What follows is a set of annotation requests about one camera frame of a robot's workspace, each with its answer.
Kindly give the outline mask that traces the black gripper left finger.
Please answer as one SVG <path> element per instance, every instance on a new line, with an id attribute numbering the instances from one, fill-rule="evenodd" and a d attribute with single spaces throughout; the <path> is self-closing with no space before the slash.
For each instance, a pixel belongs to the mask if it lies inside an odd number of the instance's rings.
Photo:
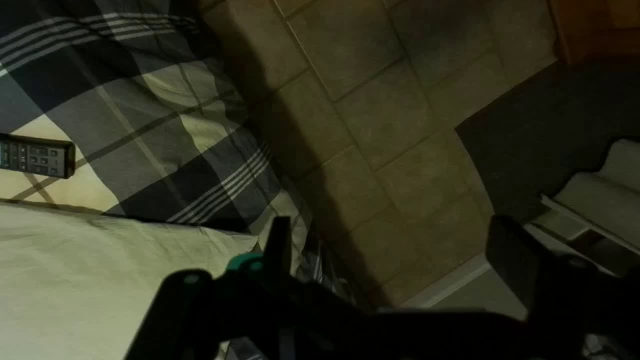
<path id="1" fill-rule="evenodd" d="M 290 275 L 293 247 L 290 247 L 290 218 L 276 215 L 265 247 L 265 272 L 270 282 L 281 282 Z"/>

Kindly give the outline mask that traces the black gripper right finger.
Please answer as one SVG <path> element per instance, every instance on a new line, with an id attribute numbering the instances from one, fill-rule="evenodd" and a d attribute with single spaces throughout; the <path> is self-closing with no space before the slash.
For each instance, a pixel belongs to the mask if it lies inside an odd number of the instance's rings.
<path id="1" fill-rule="evenodd" d="M 539 242 L 513 218 L 494 215 L 487 258 L 522 305 L 531 308 L 539 277 Z"/>

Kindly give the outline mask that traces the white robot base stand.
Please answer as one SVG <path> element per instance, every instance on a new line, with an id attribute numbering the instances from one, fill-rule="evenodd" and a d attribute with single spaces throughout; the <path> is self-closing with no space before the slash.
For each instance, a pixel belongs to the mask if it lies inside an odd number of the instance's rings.
<path id="1" fill-rule="evenodd" d="M 555 250 L 569 250 L 622 275 L 640 261 L 640 144 L 618 140 L 603 165 L 577 172 L 526 229 Z"/>

